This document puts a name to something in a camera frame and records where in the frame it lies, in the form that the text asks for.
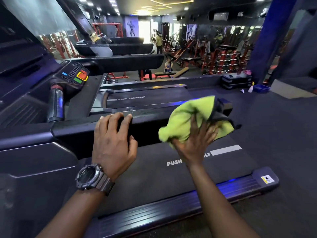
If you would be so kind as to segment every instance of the yellow-green towel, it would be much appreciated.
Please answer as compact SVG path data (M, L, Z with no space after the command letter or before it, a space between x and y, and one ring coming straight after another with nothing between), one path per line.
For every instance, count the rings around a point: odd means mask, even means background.
M169 138L175 137L185 142L190 134L191 115L196 114L198 127L203 120L211 123L217 122L219 132L216 139L219 139L234 130L232 121L225 115L216 111L215 96L208 96L196 100L189 100L177 107L171 114L166 127L160 128L158 137L162 142L168 142Z

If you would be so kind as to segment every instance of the wristwatch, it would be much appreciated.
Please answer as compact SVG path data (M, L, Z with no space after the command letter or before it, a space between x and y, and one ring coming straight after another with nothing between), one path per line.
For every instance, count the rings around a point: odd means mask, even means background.
M96 188L109 195L114 182L103 172L99 164L85 165L76 176L76 186L80 190Z

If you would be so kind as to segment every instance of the watch strap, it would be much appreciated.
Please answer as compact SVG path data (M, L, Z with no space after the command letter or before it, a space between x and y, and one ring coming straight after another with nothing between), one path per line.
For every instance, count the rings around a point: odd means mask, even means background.
M105 192L106 196L108 196L114 184L115 183L112 182L106 174L103 174L98 184L96 185L96 188L102 192Z

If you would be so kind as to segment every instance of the blue tray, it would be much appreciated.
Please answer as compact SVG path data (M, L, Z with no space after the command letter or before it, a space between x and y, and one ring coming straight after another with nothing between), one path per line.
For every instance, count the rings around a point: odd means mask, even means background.
M253 86L253 91L260 93L260 94L267 93L269 90L270 90L270 88L263 85L263 84L256 84Z

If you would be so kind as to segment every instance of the gym floor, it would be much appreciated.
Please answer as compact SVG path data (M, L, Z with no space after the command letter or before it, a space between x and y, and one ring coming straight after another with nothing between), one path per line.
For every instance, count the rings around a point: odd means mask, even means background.
M186 76L201 75L198 68L189 67ZM181 68L174 64L173 69ZM163 65L152 72L162 70ZM139 79L137 71L127 75L129 79L120 81ZM317 97L280 81L274 84L267 94L222 90L230 92L234 106L230 117L243 125L231 137L280 179L272 192L233 206L263 238L317 237ZM145 237L205 238L211 234L204 216L197 215L135 236Z

